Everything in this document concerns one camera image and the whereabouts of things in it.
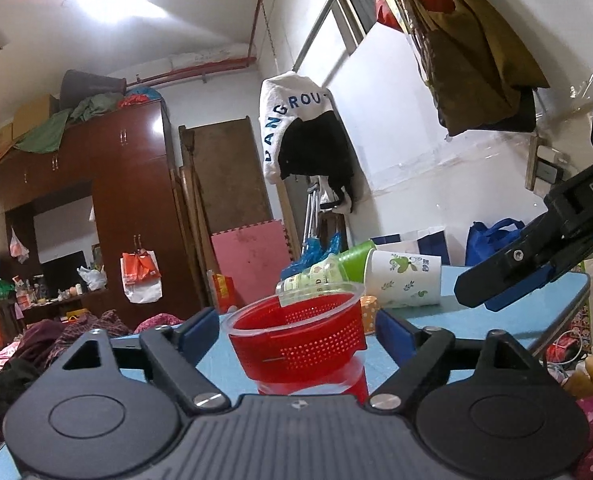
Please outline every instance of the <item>hanging rod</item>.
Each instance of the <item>hanging rod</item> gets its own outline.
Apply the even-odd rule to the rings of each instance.
[[[336,0],[326,0],[325,1],[325,5],[323,6],[323,9],[321,9],[321,12],[319,13],[318,17],[316,18],[316,21],[314,22],[314,25],[312,26],[310,33],[307,35],[307,38],[305,38],[305,43],[303,44],[303,47],[301,48],[301,52],[299,52],[298,57],[296,58],[296,61],[294,62],[294,67],[292,67],[292,70],[294,72],[298,72],[298,70],[301,68],[301,65],[303,64],[303,60],[305,59],[305,56],[307,56],[307,53],[310,51],[311,44],[314,43],[316,36],[318,36],[318,33],[321,30],[321,27],[323,27],[323,22],[325,22],[325,18],[327,18],[327,15],[329,14],[334,3],[336,3]]]

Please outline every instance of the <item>blue table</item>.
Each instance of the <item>blue table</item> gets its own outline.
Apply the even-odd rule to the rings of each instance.
[[[489,330],[502,328],[516,337],[523,346],[537,354],[552,341],[582,306],[589,293],[589,277],[569,272],[540,290],[516,301],[501,312],[490,312],[484,307],[467,308],[454,297],[454,283],[467,267],[443,267],[441,304],[425,307],[402,307],[404,317],[418,326],[440,326],[451,330],[457,337],[482,339]],[[365,374],[370,392],[380,386],[397,366],[383,350],[374,336],[367,338]],[[227,336],[220,337],[206,357],[199,363],[201,371],[234,402],[241,394],[257,393],[253,381],[248,379],[236,358]],[[139,370],[122,370],[135,380],[144,380]],[[467,372],[460,372],[462,378]],[[5,446],[0,447],[0,480],[19,480]]]

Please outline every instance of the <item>white plastic bag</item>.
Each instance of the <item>white plastic bag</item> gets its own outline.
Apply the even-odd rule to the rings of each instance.
[[[103,269],[96,270],[79,267],[76,271],[79,273],[79,276],[83,278],[89,290],[100,290],[101,288],[105,288],[108,284],[108,277]]]
[[[14,227],[12,228],[12,240],[10,240],[10,256],[16,258],[20,264],[30,257],[30,251],[19,241]]]
[[[152,257],[152,261],[154,262],[157,270],[160,270],[154,251],[147,252]],[[125,273],[123,258],[121,258],[121,276],[125,276]],[[163,296],[163,287],[161,285],[160,278],[156,280],[149,280],[144,283],[136,283],[135,285],[126,285],[125,280],[122,281],[123,291],[126,294],[126,298],[128,298],[131,303],[154,303],[154,301],[160,300]]]

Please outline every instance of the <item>chain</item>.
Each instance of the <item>chain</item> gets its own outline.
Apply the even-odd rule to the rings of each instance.
[[[268,14],[265,12],[265,0],[260,0],[260,8],[263,11],[263,18],[265,19],[265,28],[268,31],[268,39],[270,40],[270,47],[272,48],[272,56],[274,56],[274,65],[276,66],[276,74],[280,74],[278,69],[278,59],[276,58],[276,48],[274,48],[274,41],[272,40],[272,33],[270,32],[270,21]]]

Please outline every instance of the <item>television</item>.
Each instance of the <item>television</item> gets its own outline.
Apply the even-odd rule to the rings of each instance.
[[[85,281],[76,271],[79,267],[87,267],[83,251],[50,260],[42,264],[41,267],[50,298],[56,298],[59,290],[65,290],[77,283],[81,283],[85,287]]]

